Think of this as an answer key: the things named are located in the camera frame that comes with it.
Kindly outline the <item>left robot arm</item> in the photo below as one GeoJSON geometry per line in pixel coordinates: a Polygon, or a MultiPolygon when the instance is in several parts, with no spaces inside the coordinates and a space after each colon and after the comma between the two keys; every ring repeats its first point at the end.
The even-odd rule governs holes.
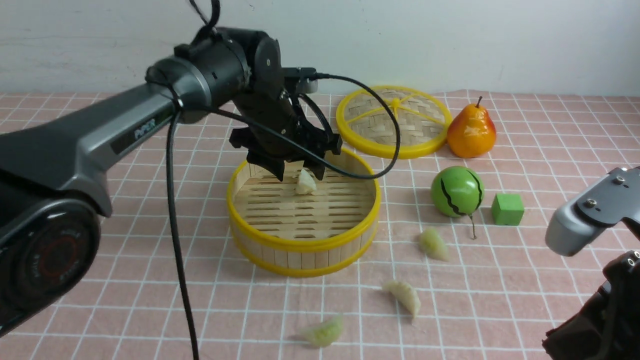
{"type": "Polygon", "coordinates": [[[293,101],[314,92],[314,69],[281,66],[262,30],[203,28],[147,70],[145,82],[47,123],[3,133],[1,335],[80,282],[98,253],[99,217],[112,214],[106,174],[177,120],[190,125],[233,102],[253,123],[230,143],[281,179],[302,161],[322,178],[342,139],[305,121],[293,101]]]}

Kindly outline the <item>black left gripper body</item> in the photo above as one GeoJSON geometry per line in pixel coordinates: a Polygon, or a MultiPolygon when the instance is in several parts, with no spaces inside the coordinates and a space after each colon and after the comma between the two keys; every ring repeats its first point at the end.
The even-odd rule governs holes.
{"type": "Polygon", "coordinates": [[[247,150],[249,164],[279,167],[285,163],[317,164],[302,148],[324,158],[326,153],[340,155],[343,141],[335,133],[310,98],[317,91],[317,70],[313,67],[284,67],[282,84],[275,95],[252,91],[237,96],[234,105],[255,125],[233,130],[230,143],[247,150]]]}

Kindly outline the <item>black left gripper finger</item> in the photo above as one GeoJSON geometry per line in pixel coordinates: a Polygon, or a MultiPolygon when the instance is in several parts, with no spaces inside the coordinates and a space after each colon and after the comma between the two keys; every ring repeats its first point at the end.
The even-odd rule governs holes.
{"type": "Polygon", "coordinates": [[[319,181],[322,181],[325,175],[325,155],[326,153],[314,153],[313,155],[307,153],[302,161],[302,167],[313,174],[315,179],[319,181]]]}
{"type": "Polygon", "coordinates": [[[248,152],[247,162],[254,166],[259,166],[271,173],[279,182],[284,179],[285,161],[270,157],[268,154],[260,152],[248,152]]]}

